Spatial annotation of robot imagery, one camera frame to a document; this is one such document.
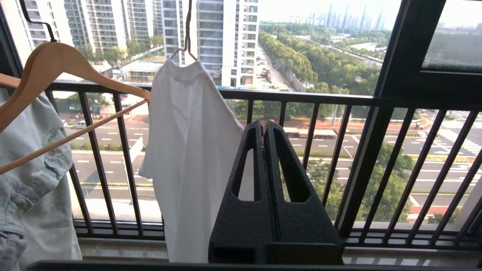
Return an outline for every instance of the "white van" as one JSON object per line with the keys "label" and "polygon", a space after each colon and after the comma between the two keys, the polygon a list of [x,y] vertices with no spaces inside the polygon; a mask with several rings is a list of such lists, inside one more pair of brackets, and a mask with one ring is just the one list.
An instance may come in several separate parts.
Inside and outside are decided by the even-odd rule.
{"label": "white van", "polygon": [[74,129],[83,129],[85,127],[87,127],[85,125],[85,121],[81,121],[81,122],[78,122],[78,123],[74,124]]}

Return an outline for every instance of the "white t-shirt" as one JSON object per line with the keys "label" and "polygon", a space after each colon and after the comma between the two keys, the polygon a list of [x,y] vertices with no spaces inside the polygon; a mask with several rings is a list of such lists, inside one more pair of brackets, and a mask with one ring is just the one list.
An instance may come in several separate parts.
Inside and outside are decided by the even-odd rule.
{"label": "white t-shirt", "polygon": [[[170,262],[207,262],[209,238],[243,133],[201,62],[169,58],[149,104],[149,143],[139,175],[152,178]],[[240,198],[253,200],[248,155]]]}

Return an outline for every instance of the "hazy sky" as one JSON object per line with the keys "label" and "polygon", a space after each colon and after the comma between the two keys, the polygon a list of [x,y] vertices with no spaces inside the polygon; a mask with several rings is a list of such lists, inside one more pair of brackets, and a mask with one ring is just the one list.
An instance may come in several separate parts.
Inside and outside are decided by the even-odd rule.
{"label": "hazy sky", "polygon": [[[328,13],[330,3],[337,13],[344,14],[346,6],[353,16],[361,17],[363,9],[374,19],[383,11],[385,27],[393,27],[400,8],[400,0],[259,0],[261,20],[289,21],[291,16],[309,16],[311,13]],[[445,27],[475,27],[482,23],[482,2],[447,0],[441,22]]]}

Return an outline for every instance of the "wire hanger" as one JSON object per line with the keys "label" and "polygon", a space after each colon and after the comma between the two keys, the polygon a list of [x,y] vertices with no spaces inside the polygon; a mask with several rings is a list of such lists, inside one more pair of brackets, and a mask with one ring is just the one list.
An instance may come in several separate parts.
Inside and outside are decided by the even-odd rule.
{"label": "wire hanger", "polygon": [[144,103],[147,103],[150,100],[149,91],[109,79],[98,73],[96,70],[94,70],[94,68],[92,68],[87,59],[85,59],[82,54],[77,51],[77,49],[70,45],[56,42],[54,34],[52,33],[52,28],[48,23],[32,22],[28,16],[24,0],[20,0],[20,5],[22,6],[22,11],[28,22],[47,25],[47,29],[51,36],[51,42],[46,42],[39,45],[30,54],[27,59],[27,63],[25,64],[24,72],[20,81],[7,75],[0,76],[0,84],[17,87],[13,95],[0,107],[0,132],[3,132],[5,128],[63,72],[81,77],[122,93],[142,97],[145,100],[128,107],[117,114],[105,118],[100,122],[90,125],[89,127],[86,127],[74,134],[71,134],[54,144],[48,145],[6,166],[1,167],[0,174],[3,174],[36,157],[39,157],[40,155],[47,153],[104,123],[107,123],[110,120],[122,116],[123,114]]}
{"label": "wire hanger", "polygon": [[186,16],[186,36],[184,37],[184,48],[178,48],[174,53],[171,55],[171,59],[179,52],[179,51],[187,51],[189,55],[194,58],[194,60],[198,61],[198,59],[191,53],[191,35],[190,35],[190,23],[191,23],[191,13],[192,13],[192,0],[189,0],[189,9],[187,11]]}

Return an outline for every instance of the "black railing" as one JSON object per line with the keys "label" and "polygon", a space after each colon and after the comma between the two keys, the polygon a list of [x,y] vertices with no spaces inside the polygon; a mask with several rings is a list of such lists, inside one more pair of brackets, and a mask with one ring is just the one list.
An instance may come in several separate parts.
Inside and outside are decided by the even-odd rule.
{"label": "black railing", "polygon": [[[150,90],[150,86],[146,85],[138,85],[142,88]],[[86,92],[96,92],[96,93],[111,93],[114,97],[114,105],[116,111],[121,110],[121,99],[119,93],[116,91],[110,90],[108,88],[91,84],[91,83],[60,83],[56,82],[53,83],[48,91],[47,95],[56,108],[55,100],[52,95],[52,91],[73,91],[79,93],[80,102],[82,107],[82,112],[85,117],[85,122],[87,125],[92,124],[91,119],[91,112],[88,106],[88,102],[86,99]],[[239,100],[247,100],[248,101],[248,108],[247,108],[247,123],[250,123],[253,120],[253,104],[255,100],[264,100],[264,101],[279,101],[281,102],[281,110],[280,110],[280,118],[279,124],[281,126],[284,125],[285,121],[285,114],[286,114],[286,104],[288,102],[301,102],[301,103],[311,103],[314,105],[313,113],[310,120],[310,125],[308,128],[308,136],[306,141],[306,148],[303,154],[303,161],[302,164],[306,168],[308,165],[308,158],[310,155],[311,144],[314,138],[314,131],[318,116],[318,109],[320,104],[333,104],[333,105],[345,105],[345,112],[341,120],[341,125],[338,131],[338,138],[335,143],[335,149],[332,155],[332,162],[329,168],[328,178],[326,180],[326,187],[325,192],[322,197],[323,204],[327,203],[328,200],[328,192],[330,191],[330,186],[333,182],[333,178],[335,176],[335,169],[336,163],[339,158],[340,150],[342,147],[343,137],[347,129],[348,121],[350,112],[353,106],[365,106],[370,108],[378,108],[381,111],[386,110],[388,112],[392,112],[395,108],[408,108],[403,123],[401,125],[401,129],[399,131],[398,138],[393,146],[393,151],[390,156],[390,159],[387,163],[384,175],[382,177],[381,183],[378,187],[377,193],[375,198],[373,199],[373,204],[371,206],[370,212],[366,218],[366,222],[364,227],[357,228],[356,226],[352,226],[349,228],[348,234],[345,233],[346,229],[340,230],[338,225],[341,225],[340,221],[347,221],[347,217],[351,217],[354,219],[358,213],[358,208],[348,209],[342,211],[345,204],[347,204],[347,199],[352,197],[361,199],[364,196],[366,186],[368,184],[367,180],[360,181],[363,178],[363,175],[355,175],[350,174],[348,178],[348,185],[347,189],[344,192],[344,200],[341,203],[340,211],[338,213],[337,218],[335,219],[335,226],[338,230],[340,230],[341,237],[344,238],[345,243],[347,246],[366,246],[366,247],[398,247],[398,248],[430,248],[430,249],[462,249],[462,250],[480,250],[481,248],[477,246],[474,242],[472,237],[468,234],[468,229],[471,224],[475,221],[478,213],[480,212],[481,208],[481,201],[479,200],[478,204],[475,207],[475,210],[469,215],[467,222],[462,227],[460,231],[445,231],[444,228],[448,223],[449,218],[452,216],[452,213],[455,211],[458,203],[462,199],[462,196],[465,194],[469,184],[471,183],[472,179],[474,178],[475,174],[477,173],[481,161],[482,161],[482,154],[479,153],[477,158],[475,159],[473,165],[471,166],[469,173],[463,180],[460,188],[456,192],[450,206],[448,207],[445,215],[438,225],[436,230],[421,230],[420,225],[423,222],[425,215],[427,214],[428,209],[430,208],[435,195],[437,194],[443,180],[445,179],[450,166],[452,165],[456,155],[462,143],[467,136],[472,124],[475,121],[475,118],[478,114],[477,109],[479,105],[474,104],[458,104],[458,103],[441,103],[432,100],[403,100],[403,99],[387,99],[387,98],[380,98],[380,97],[373,97],[373,96],[354,96],[354,95],[325,95],[325,94],[308,94],[308,93],[288,93],[288,92],[271,92],[271,91],[244,91],[238,89],[219,89],[221,95],[225,99],[239,99]],[[412,117],[415,113],[416,108],[432,108],[432,109],[439,109],[439,113],[435,118],[435,121],[432,124],[431,130],[429,135],[424,143],[424,146],[420,152],[418,160],[415,164],[415,168],[412,171],[410,178],[405,187],[405,191],[399,201],[398,207],[393,214],[393,218],[390,223],[388,223],[387,228],[380,230],[380,229],[372,229],[371,225],[373,219],[375,217],[375,212],[380,204],[381,198],[384,194],[385,188],[389,182],[390,174],[393,170],[395,165],[395,161],[401,151],[403,140],[407,134],[409,126],[412,121]],[[398,221],[402,209],[405,206],[410,192],[415,184],[416,178],[418,173],[421,170],[421,167],[425,161],[425,158],[428,155],[430,147],[437,135],[437,131],[442,124],[442,121],[445,116],[446,110],[472,110],[469,117],[464,123],[464,126],[461,129],[461,132],[452,148],[452,151],[446,158],[445,164],[432,188],[430,191],[429,197],[427,202],[424,204],[422,211],[415,222],[413,228],[411,230],[400,230],[395,228],[395,224]],[[377,129],[386,129],[386,126],[377,125],[368,125],[370,121],[370,117],[367,118],[364,129],[363,135],[361,137],[361,142],[359,144],[362,145],[363,140],[370,140],[367,135],[370,135],[370,131],[376,131],[376,135],[381,135],[382,138],[385,134],[385,131],[377,131]],[[136,185],[134,183],[134,172],[132,168],[132,164],[130,163],[131,159],[129,156],[129,146],[127,144],[127,135],[126,135],[126,127],[123,118],[118,118],[118,125],[119,125],[119,132],[120,132],[120,140],[123,149],[124,159],[126,161],[126,171],[128,176],[128,185],[130,189],[130,194],[133,200],[133,208],[135,214],[135,222],[125,222],[125,221],[117,221],[114,209],[112,206],[112,200],[110,198],[108,184],[105,177],[104,169],[102,166],[102,160],[99,151],[99,145],[97,143],[97,139],[95,136],[95,132],[91,131],[89,133],[89,139],[92,145],[94,159],[97,167],[97,171],[100,177],[100,185],[102,187],[103,195],[107,205],[108,216],[110,221],[92,221],[89,216],[89,212],[87,210],[87,205],[85,202],[85,198],[82,193],[82,189],[80,186],[79,178],[77,176],[75,166],[72,167],[70,170],[70,176],[73,182],[73,187],[75,189],[75,193],[77,195],[81,213],[83,215],[83,220],[76,220],[75,221],[75,228],[77,233],[80,237],[102,237],[102,238],[125,238],[125,239],[149,239],[149,240],[163,240],[163,224],[162,223],[146,223],[143,222],[140,215],[139,209],[139,202],[137,199],[137,192],[136,192]],[[378,155],[378,151],[372,152],[359,152],[357,151],[356,156],[353,161],[353,168],[360,166],[360,164],[364,165],[364,168],[360,170],[364,170],[367,168],[367,165],[371,166],[368,168],[368,176],[371,174],[371,170],[373,169],[376,161],[376,157]],[[348,190],[348,186],[353,186],[356,189]]]}

